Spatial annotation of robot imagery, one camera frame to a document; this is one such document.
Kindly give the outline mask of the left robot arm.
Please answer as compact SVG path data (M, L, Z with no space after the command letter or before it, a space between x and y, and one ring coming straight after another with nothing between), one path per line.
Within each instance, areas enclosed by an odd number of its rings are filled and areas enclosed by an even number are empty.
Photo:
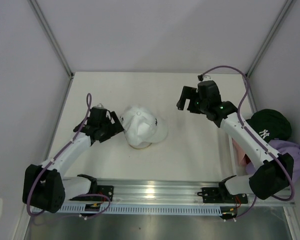
M86 117L73 129L69 142L51 158L39 165L30 164L24 175L22 201L30 208L56 213L65 201L111 201L106 193L99 190L95 177L79 174L66 178L72 164L93 144L101 144L124 128L114 111L94 106Z

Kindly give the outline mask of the gold wire hat stand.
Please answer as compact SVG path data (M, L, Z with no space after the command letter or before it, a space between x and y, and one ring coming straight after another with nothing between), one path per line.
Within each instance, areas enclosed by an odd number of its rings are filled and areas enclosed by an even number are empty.
M133 148L133 149L135 149L135 150L144 150L144 149L146 149L146 148L148 148L148 147L150 147L152 145L152 143L151 142L143 142L143 143L141 143L141 144L139 144L139 145L129 145L131 148Z

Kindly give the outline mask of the pink baseball cap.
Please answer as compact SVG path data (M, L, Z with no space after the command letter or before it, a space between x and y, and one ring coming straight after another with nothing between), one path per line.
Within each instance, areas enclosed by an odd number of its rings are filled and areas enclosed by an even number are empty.
M238 164L244 167L247 166L251 162L248 155L235 140L232 140L232 144L236 150Z

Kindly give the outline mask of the dark green baseball cap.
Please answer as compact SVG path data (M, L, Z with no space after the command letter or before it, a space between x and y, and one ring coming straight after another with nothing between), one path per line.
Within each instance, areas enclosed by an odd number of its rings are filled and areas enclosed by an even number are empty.
M271 140L287 141L292 136L288 119L274 109L262 109L247 119L251 128L267 143Z

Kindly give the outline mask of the white baseball cap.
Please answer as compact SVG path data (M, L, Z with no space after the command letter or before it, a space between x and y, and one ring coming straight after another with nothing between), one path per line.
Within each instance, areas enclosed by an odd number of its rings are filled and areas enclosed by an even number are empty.
M141 105L128 106L120 115L119 120L129 145L157 144L168 136L166 121Z

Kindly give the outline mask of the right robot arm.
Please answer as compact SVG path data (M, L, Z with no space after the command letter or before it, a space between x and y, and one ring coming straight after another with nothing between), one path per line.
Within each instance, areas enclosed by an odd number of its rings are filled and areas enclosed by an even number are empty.
M205 115L238 143L254 165L254 174L231 176L221 182L217 193L220 200L229 202L238 194L253 194L266 200L275 198L287 187L291 194L285 200L294 197L293 157L288 153L280 154L266 143L244 120L239 108L222 100L213 80L201 81L197 87L184 86L176 107L180 111L187 109L190 113Z

